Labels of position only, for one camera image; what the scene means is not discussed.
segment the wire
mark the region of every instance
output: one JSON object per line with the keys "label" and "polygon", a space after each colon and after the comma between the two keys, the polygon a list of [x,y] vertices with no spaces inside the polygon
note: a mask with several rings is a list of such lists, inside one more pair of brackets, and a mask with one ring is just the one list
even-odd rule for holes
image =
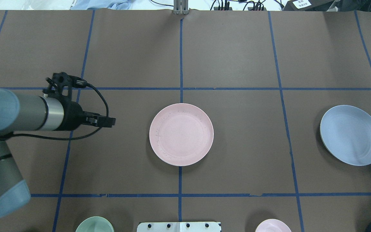
{"label": "wire", "polygon": [[172,6],[174,7],[173,5],[167,5],[167,4],[162,4],[162,3],[158,3],[158,2],[154,2],[153,0],[150,0],[151,2],[155,3],[155,4],[159,4],[161,6]]}
{"label": "wire", "polygon": [[264,2],[265,2],[266,0],[264,0],[264,1],[262,1],[262,2],[260,2],[260,0],[259,0],[259,10],[264,10]]}
{"label": "wire", "polygon": [[254,1],[248,1],[248,2],[245,4],[243,10],[246,9],[246,6],[247,6],[249,3],[253,3],[253,8],[254,8],[254,5],[256,4]]}
{"label": "wire", "polygon": [[[108,107],[108,104],[107,104],[107,101],[105,100],[105,98],[102,96],[102,94],[100,93],[100,91],[98,91],[98,89],[96,87],[94,87],[94,85],[87,83],[87,87],[92,88],[98,94],[98,96],[101,98],[101,100],[103,101],[103,103],[104,103],[104,105],[106,107],[106,118],[108,118],[109,117],[109,107]],[[90,137],[91,135],[94,135],[99,130],[101,130],[101,128],[102,127],[99,127],[95,131],[91,132],[90,134],[79,136],[79,137],[75,137],[75,138],[57,138],[57,137],[48,137],[48,136],[42,136],[42,135],[14,134],[14,133],[10,133],[8,135],[1,136],[0,137],[0,141],[5,141],[5,140],[7,140],[9,138],[20,137],[20,136],[32,137],[32,138],[39,138],[39,139],[45,139],[45,140],[61,140],[61,141],[80,140],[80,139],[84,139],[84,138]]]}
{"label": "wire", "polygon": [[284,5],[281,2],[281,0],[280,0],[280,2],[278,2],[277,0],[274,0],[274,1],[277,2],[280,5],[281,11],[283,11]]}
{"label": "wire", "polygon": [[212,10],[212,8],[213,8],[214,4],[215,4],[215,0],[214,0],[214,2],[213,2],[213,4],[212,4],[212,7],[210,7],[210,10]]}

